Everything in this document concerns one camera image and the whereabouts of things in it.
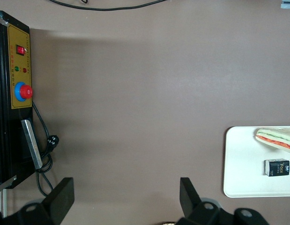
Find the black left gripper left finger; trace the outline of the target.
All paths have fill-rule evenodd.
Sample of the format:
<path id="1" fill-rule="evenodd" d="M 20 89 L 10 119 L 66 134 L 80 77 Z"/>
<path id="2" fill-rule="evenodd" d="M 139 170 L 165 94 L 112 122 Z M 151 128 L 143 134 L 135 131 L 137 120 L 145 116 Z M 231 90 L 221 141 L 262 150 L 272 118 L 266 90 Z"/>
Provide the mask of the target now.
<path id="1" fill-rule="evenodd" d="M 25 205 L 18 212 L 21 225 L 60 225 L 74 203 L 74 179 L 62 181 L 41 202 Z"/>

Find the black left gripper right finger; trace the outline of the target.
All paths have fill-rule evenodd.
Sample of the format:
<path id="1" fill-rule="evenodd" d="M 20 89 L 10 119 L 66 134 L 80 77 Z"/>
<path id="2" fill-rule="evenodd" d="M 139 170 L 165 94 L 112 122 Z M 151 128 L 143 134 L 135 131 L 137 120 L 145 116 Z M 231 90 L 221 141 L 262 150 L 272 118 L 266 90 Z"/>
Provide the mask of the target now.
<path id="1" fill-rule="evenodd" d="M 180 179 L 179 200 L 184 217 L 178 225 L 232 225 L 234 216 L 211 201 L 203 201 L 189 178 Z"/>

